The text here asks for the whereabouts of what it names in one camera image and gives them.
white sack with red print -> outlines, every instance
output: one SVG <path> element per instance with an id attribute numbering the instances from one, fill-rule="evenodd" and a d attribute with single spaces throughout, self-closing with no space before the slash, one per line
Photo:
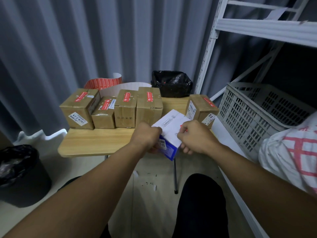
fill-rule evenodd
<path id="1" fill-rule="evenodd" d="M 317 112 L 302 124 L 265 139 L 259 162 L 298 188 L 317 193 Z"/>

blue and white box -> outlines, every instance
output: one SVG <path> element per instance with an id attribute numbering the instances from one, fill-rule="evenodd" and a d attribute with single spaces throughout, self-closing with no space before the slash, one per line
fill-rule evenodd
<path id="1" fill-rule="evenodd" d="M 163 118 L 152 125 L 152 127 L 162 128 L 162 134 L 159 137 L 160 151 L 170 160 L 174 159 L 177 149 L 182 143 L 177 138 L 177 134 L 179 133 L 181 125 L 186 121 L 190 121 L 190 119 L 184 114 L 172 109 Z"/>

white plastic crate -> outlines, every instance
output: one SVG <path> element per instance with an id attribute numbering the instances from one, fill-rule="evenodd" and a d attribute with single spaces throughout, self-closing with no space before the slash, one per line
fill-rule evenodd
<path id="1" fill-rule="evenodd" d="M 257 162 L 264 139 L 303 122 L 311 106 L 269 84 L 228 83 L 218 118 L 249 159 Z"/>

brown cardboard box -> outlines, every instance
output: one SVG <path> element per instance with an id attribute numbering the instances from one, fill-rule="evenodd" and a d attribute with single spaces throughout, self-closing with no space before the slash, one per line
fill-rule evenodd
<path id="1" fill-rule="evenodd" d="M 138 92 L 121 89 L 114 107 L 116 127 L 135 128 L 135 112 L 137 108 Z"/>
<path id="2" fill-rule="evenodd" d="M 105 96 L 102 97 L 97 107 L 93 111 L 91 118 L 95 128 L 115 128 L 114 121 L 114 105 L 116 97 Z"/>
<path id="3" fill-rule="evenodd" d="M 139 87 L 135 126 L 141 121 L 155 124 L 162 116 L 163 103 L 159 88 Z"/>
<path id="4" fill-rule="evenodd" d="M 186 107 L 186 117 L 198 120 L 211 128 L 219 109 L 207 95 L 191 94 Z"/>
<path id="5" fill-rule="evenodd" d="M 93 129 L 91 113 L 100 101 L 98 89 L 79 88 L 60 105 L 71 128 Z"/>

white floor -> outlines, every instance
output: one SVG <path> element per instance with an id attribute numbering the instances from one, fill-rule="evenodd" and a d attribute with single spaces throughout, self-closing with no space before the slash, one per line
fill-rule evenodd
<path id="1" fill-rule="evenodd" d="M 104 156 L 62 158 L 57 154 L 57 148 L 54 148 L 60 141 L 57 139 L 49 145 L 54 152 L 48 152 L 45 147 L 37 147 L 53 181 L 46 197 L 27 208 L 16 208 L 0 201 L 0 237 L 66 181 L 83 175 L 104 160 Z M 146 154 L 139 161 L 136 167 L 139 177 L 131 176 L 109 221 L 109 231 L 113 238 L 171 237 L 183 185 L 194 173 L 208 175 L 222 187 L 227 201 L 230 237 L 254 237 L 219 168 L 210 158 L 181 154 L 176 158 L 176 166 L 179 183 L 177 195 L 174 194 L 173 166 L 170 160 L 161 155 Z M 153 190 L 154 185 L 157 185 L 156 191 Z"/>

